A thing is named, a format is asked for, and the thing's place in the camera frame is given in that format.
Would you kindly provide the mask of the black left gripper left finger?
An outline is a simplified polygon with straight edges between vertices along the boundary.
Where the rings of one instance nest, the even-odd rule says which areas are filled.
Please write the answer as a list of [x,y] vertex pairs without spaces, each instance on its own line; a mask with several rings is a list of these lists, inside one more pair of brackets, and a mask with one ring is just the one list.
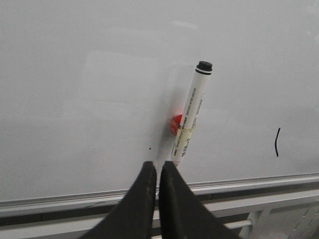
[[133,185],[120,203],[82,239],[150,239],[156,200],[157,172],[143,163]]

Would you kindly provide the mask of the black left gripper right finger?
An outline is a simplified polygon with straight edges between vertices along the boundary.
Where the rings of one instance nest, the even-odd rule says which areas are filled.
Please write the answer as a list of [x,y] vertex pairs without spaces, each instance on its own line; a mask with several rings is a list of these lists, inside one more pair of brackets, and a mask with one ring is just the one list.
[[164,239],[239,238],[204,207],[171,161],[161,171],[159,217]]

